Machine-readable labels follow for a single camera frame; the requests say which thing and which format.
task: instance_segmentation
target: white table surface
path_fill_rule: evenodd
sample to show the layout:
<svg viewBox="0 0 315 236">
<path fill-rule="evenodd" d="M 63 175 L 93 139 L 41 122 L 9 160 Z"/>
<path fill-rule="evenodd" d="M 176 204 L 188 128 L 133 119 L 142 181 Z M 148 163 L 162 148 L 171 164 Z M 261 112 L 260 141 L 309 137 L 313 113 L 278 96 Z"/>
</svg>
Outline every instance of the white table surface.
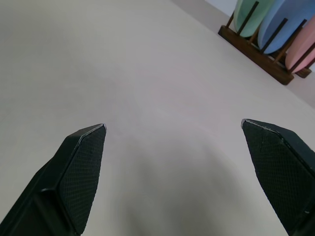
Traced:
<svg viewBox="0 0 315 236">
<path fill-rule="evenodd" d="M 104 122 L 85 236 L 286 235 L 241 120 L 315 148 L 315 111 L 172 2 L 4 0 L 0 32 L 0 218 L 66 135 Z"/>
</svg>

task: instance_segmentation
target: pink plate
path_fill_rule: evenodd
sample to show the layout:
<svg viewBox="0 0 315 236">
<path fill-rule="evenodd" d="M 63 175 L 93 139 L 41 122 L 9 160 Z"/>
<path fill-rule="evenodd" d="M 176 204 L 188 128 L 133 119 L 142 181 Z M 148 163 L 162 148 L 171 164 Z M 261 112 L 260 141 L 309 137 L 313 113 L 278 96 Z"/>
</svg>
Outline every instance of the pink plate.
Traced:
<svg viewBox="0 0 315 236">
<path fill-rule="evenodd" d="M 315 43 L 315 16 L 301 30 L 294 40 L 292 46 L 285 59 L 287 69 L 292 68 L 294 64 L 302 57 L 302 55 Z M 315 50 L 313 50 L 293 71 L 296 73 L 306 67 L 315 58 Z"/>
</svg>

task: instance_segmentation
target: green plate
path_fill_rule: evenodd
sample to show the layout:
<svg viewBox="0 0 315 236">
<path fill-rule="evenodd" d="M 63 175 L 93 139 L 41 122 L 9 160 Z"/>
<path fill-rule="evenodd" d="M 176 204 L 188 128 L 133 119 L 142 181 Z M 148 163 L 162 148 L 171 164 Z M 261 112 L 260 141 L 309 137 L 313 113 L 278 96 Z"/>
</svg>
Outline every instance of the green plate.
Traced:
<svg viewBox="0 0 315 236">
<path fill-rule="evenodd" d="M 242 37 L 250 37 L 254 34 L 274 2 L 274 0 L 238 0 L 234 11 L 234 27 L 236 31 L 240 29 L 256 1 L 258 1 L 259 4 L 241 32 Z"/>
</svg>

